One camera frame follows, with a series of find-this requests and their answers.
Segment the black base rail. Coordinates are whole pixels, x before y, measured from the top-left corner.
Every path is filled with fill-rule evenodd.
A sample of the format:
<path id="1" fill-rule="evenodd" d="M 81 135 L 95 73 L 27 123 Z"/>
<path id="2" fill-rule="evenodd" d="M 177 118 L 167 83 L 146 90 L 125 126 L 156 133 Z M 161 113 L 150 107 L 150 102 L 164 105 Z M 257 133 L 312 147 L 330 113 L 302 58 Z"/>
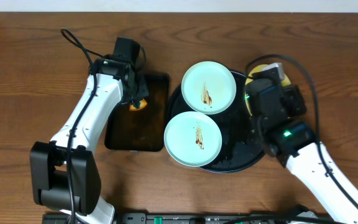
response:
<path id="1" fill-rule="evenodd" d="M 317 218 L 316 214 L 308 210 L 302 205 L 297 205 L 295 208 L 284 213 L 285 215 L 291 215 L 296 217 Z M 156 214 L 156 213 L 123 213 L 115 214 L 112 223 L 113 224 L 220 224 L 226 223 L 231 220 L 240 219 L 246 216 L 264 216 L 271 214 L 250 214 L 250 215 L 207 215 L 207 214 L 185 214 L 185 215 L 171 215 L 171 214 Z M 42 224 L 63 224 L 67 222 L 68 215 L 47 213 L 42 217 Z M 252 220 L 248 222 L 240 223 L 305 223 L 297 221 L 274 221 L 274 220 Z"/>

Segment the mint green plate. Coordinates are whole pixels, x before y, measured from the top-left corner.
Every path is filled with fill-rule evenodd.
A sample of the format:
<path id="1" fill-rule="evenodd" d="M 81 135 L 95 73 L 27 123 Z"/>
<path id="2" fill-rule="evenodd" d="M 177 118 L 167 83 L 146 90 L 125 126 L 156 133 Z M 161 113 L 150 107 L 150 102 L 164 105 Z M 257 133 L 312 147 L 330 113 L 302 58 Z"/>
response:
<path id="1" fill-rule="evenodd" d="M 187 105 L 203 114 L 218 114 L 228 109 L 236 96 L 236 81 L 224 65 L 204 61 L 191 66 L 181 81 Z"/>
<path id="2" fill-rule="evenodd" d="M 223 137 L 220 128 L 209 116 L 187 111 L 168 122 L 163 141 L 174 160 L 184 166 L 201 167 L 217 158 Z"/>

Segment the yellow plate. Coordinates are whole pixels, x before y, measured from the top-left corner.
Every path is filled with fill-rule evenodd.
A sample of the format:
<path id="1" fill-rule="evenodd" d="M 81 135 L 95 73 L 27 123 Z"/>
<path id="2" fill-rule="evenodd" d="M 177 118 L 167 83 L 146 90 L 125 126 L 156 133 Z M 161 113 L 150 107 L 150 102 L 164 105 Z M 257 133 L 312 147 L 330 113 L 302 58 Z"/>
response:
<path id="1" fill-rule="evenodd" d="M 249 78 L 246 78 L 246 82 L 245 82 L 245 85 L 246 84 L 249 84 L 250 82 L 252 82 L 252 80 L 250 79 L 251 77 L 253 77 L 253 74 L 257 73 L 257 72 L 261 72 L 265 67 L 268 67 L 269 65 L 268 64 L 261 64 L 261 65 L 258 65 L 256 67 L 254 67 L 250 72 L 249 72 Z M 288 85 L 291 85 L 291 81 L 290 79 L 287 77 L 286 74 L 284 74 L 284 79 L 281 81 L 281 84 L 283 86 L 288 86 Z M 250 108 L 250 104 L 249 104 L 249 96 L 247 94 L 247 92 L 244 90 L 244 94 L 245 94 L 245 97 L 244 97 L 244 101 L 246 103 L 246 107 L 247 107 L 247 110 L 249 112 L 249 114 L 252 116 L 252 111 L 251 111 L 251 108 Z"/>

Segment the black round tray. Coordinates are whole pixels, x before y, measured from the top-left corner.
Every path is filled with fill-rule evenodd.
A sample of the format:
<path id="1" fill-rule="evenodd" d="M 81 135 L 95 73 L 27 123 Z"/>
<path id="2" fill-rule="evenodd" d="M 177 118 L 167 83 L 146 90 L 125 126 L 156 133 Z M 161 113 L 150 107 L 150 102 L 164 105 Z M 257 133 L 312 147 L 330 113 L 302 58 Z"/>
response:
<path id="1" fill-rule="evenodd" d="M 231 73 L 236 82 L 235 99 L 228 109 L 210 116 L 220 128 L 223 143 L 218 156 L 209 164 L 200 167 L 209 172 L 238 172 L 251 167 L 264 156 L 259 137 L 252 127 L 250 114 L 243 101 L 246 78 L 235 70 Z"/>

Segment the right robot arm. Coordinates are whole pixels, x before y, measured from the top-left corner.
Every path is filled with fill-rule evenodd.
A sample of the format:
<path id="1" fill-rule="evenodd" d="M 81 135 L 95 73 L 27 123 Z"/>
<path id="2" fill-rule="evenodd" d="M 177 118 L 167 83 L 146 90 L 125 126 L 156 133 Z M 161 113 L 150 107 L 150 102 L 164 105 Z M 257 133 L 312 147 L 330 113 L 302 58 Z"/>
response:
<path id="1" fill-rule="evenodd" d="M 261 114 L 257 125 L 265 151 L 299 179 L 331 218 L 358 223 L 358 190 L 329 155 L 318 133 L 292 119 L 305 104 L 295 85 L 269 85 L 257 97 Z"/>

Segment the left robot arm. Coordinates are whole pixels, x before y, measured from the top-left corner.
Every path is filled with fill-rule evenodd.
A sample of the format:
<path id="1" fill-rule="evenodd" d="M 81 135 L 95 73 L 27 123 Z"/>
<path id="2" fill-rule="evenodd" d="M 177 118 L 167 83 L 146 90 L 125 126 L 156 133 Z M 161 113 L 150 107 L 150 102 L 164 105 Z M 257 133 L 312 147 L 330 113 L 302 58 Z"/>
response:
<path id="1" fill-rule="evenodd" d="M 30 150 L 34 202 L 68 214 L 70 223 L 112 223 L 115 208 L 101 197 L 94 152 L 114 108 L 139 106 L 148 94 L 144 75 L 131 64 L 96 59 L 64 126 L 49 142 L 37 141 Z"/>

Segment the black rectangular tray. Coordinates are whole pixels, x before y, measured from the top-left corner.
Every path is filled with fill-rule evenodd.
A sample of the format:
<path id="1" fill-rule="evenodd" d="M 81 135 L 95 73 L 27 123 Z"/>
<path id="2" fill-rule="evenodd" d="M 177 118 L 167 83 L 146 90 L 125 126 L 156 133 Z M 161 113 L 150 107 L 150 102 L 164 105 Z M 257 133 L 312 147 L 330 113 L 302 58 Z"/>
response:
<path id="1" fill-rule="evenodd" d="M 139 109 L 119 105 L 112 111 L 104 145 L 110 150 L 158 152 L 163 148 L 170 78 L 166 73 L 148 74 L 149 95 Z"/>

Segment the orange green sponge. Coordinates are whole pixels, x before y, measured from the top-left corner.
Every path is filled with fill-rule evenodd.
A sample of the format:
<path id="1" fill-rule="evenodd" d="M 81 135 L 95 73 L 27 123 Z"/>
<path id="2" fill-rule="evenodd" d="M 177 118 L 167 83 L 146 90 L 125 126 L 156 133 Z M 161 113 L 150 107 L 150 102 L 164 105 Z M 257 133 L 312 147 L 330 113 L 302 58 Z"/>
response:
<path id="1" fill-rule="evenodd" d="M 134 104 L 129 106 L 130 111 L 139 111 L 147 106 L 147 101 L 143 98 L 140 101 L 136 101 Z"/>

